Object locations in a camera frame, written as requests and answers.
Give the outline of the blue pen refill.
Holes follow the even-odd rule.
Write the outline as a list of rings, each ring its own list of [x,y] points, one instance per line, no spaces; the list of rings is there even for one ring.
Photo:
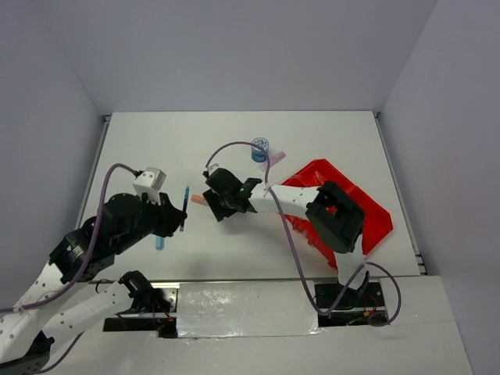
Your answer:
[[[184,218],[180,224],[180,232],[184,231],[184,225],[185,225],[185,220],[187,219],[187,209],[188,209],[188,202],[190,198],[190,186],[187,185],[187,187],[184,190],[184,200],[183,200],[183,208],[182,211],[184,213]]]

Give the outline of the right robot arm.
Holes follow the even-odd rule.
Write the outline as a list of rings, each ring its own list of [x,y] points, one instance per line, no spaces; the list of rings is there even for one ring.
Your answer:
[[[319,187],[292,187],[267,184],[259,178],[242,182],[219,167],[205,170],[203,176],[209,187],[203,197],[217,221],[235,213],[283,213],[307,220],[334,253],[341,300],[358,305],[366,297],[365,213],[337,184],[327,181]]]

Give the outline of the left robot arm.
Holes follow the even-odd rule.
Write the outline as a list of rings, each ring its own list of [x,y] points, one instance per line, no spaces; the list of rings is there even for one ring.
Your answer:
[[[150,234],[171,237],[186,219],[165,193],[114,195],[98,207],[96,216],[68,233],[51,252],[35,282],[11,308],[1,310],[1,372],[36,374],[52,350],[75,338],[98,316],[130,306],[148,309],[154,289],[138,271],[125,273],[92,302],[63,310],[65,302],[125,252]]]

